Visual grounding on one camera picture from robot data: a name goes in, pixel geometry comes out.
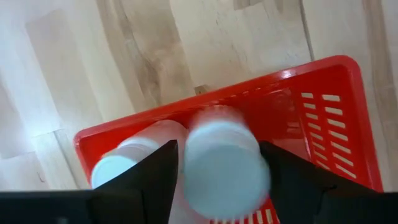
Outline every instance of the red plastic basket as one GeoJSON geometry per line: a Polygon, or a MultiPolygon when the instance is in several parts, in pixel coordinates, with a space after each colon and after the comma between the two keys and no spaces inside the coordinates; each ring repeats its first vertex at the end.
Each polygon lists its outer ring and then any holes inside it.
{"type": "MultiPolygon", "coordinates": [[[[150,124],[172,119],[189,127],[209,105],[243,112],[255,137],[267,140],[340,176],[377,191],[381,177],[361,72],[347,56],[334,56],[275,72],[80,131],[75,147],[90,178],[101,155],[150,124]]],[[[243,221],[278,223],[268,201],[243,221]]]]}

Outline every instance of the white bottle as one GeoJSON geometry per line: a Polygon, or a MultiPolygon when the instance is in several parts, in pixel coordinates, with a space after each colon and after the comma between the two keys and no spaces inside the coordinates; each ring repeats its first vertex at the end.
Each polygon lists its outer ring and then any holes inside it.
{"type": "Polygon", "coordinates": [[[163,120],[154,123],[132,137],[124,140],[111,152],[105,154],[93,170],[91,186],[95,189],[127,171],[141,160],[155,152],[169,140],[178,141],[179,175],[174,193],[170,224],[202,223],[203,217],[196,214],[184,201],[181,188],[182,160],[185,148],[187,129],[180,123],[163,120]]]}
{"type": "Polygon", "coordinates": [[[242,116],[227,106],[198,114],[185,145],[184,195],[209,219],[255,212],[268,197],[269,168],[242,116]]]}

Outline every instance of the wooden floor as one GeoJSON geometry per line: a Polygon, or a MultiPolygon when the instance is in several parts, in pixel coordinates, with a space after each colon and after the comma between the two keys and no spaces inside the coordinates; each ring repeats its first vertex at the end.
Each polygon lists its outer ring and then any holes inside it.
{"type": "Polygon", "coordinates": [[[396,21],[396,0],[0,0],[0,190],[89,188],[77,131],[336,54],[398,190],[396,21]]]}

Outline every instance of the basket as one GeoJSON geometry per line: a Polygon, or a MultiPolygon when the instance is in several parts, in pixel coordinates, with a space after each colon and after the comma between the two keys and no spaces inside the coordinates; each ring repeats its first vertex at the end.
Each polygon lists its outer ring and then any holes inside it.
{"type": "MultiPolygon", "coordinates": [[[[210,105],[241,112],[255,137],[273,142],[315,165],[382,192],[358,64],[334,56],[275,72],[153,110],[80,131],[74,139],[85,174],[101,155],[150,124],[172,119],[189,127],[210,105]]],[[[271,201],[241,220],[211,223],[278,223],[271,201]]]]}

